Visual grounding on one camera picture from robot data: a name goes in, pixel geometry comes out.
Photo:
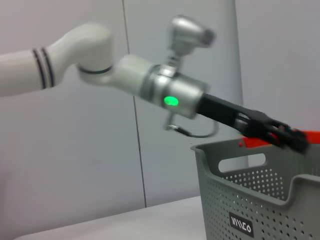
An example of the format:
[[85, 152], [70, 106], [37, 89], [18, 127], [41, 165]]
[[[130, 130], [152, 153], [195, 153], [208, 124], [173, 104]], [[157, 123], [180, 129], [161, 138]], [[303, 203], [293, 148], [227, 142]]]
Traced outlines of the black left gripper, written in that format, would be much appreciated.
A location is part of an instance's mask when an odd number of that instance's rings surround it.
[[286, 123], [275, 120], [263, 112], [245, 108], [210, 94], [203, 94], [198, 114], [239, 131], [245, 137], [261, 140], [279, 148], [289, 148], [297, 153], [309, 149], [307, 135]]

